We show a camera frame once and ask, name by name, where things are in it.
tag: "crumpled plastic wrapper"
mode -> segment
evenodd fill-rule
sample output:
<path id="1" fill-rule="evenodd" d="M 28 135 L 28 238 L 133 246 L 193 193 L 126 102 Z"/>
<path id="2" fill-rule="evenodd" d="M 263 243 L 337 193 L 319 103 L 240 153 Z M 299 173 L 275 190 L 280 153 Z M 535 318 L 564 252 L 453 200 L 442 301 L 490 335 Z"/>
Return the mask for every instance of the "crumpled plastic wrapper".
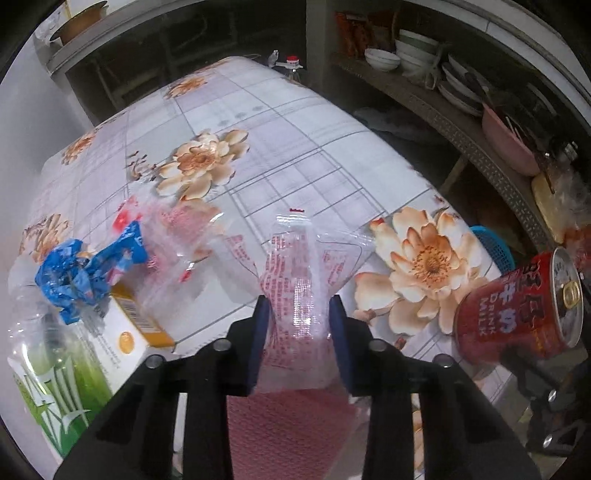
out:
<path id="1" fill-rule="evenodd" d="M 60 309 L 67 325 L 80 319 L 81 305 L 97 305 L 131 265 L 148 259 L 137 221 L 131 222 L 115 242 L 90 259 L 83 246 L 84 243 L 76 239 L 58 245 L 47 255 L 35 276 L 35 283 Z"/>

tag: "wooden shelf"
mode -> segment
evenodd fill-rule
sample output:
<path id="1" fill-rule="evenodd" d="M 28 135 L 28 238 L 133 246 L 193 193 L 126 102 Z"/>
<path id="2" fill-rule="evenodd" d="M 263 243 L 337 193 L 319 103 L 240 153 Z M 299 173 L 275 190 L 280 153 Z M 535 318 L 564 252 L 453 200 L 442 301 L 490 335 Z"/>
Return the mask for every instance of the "wooden shelf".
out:
<path id="1" fill-rule="evenodd" d="M 352 59 L 342 53 L 331 54 L 330 61 L 423 118 L 452 143 L 499 192 L 538 251 L 555 247 L 552 234 L 535 204 L 531 180 L 519 175 L 496 154 L 487 142 L 478 120 L 459 111 L 439 92 L 413 85 L 401 73 L 380 72 L 366 61 Z"/>

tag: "plastic bottle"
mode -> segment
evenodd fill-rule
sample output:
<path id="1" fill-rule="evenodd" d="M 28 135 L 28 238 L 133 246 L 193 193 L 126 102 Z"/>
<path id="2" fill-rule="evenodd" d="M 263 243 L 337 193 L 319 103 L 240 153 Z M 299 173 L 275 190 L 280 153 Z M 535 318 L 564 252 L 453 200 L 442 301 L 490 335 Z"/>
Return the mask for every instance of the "plastic bottle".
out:
<path id="1" fill-rule="evenodd" d="M 49 442 L 66 456 L 112 397 L 93 352 L 53 313 L 33 282 L 36 265 L 21 256 L 8 277 L 15 325 L 8 363 L 21 395 Z"/>

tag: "barcode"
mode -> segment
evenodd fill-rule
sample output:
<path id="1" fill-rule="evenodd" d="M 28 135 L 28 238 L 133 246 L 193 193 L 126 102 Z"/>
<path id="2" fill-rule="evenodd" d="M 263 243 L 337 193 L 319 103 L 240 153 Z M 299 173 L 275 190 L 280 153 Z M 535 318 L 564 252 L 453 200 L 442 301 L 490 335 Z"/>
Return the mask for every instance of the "barcode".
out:
<path id="1" fill-rule="evenodd" d="M 137 305 L 133 300 L 117 298 L 117 302 L 121 305 L 125 314 L 134 323 L 134 325 L 140 329 L 143 333 L 160 333 L 162 330 L 152 322 L 150 319 L 141 316 L 138 312 Z"/>

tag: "red can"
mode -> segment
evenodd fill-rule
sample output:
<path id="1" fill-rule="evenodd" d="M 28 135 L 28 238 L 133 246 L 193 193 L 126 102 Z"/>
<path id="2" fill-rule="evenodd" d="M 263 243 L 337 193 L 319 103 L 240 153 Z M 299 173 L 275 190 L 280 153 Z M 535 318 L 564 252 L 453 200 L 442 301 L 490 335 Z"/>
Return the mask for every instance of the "red can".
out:
<path id="1" fill-rule="evenodd" d="M 497 364 L 508 345 L 549 358 L 577 345 L 583 328 L 579 274 L 559 247 L 469 293 L 456 310 L 462 357 Z"/>

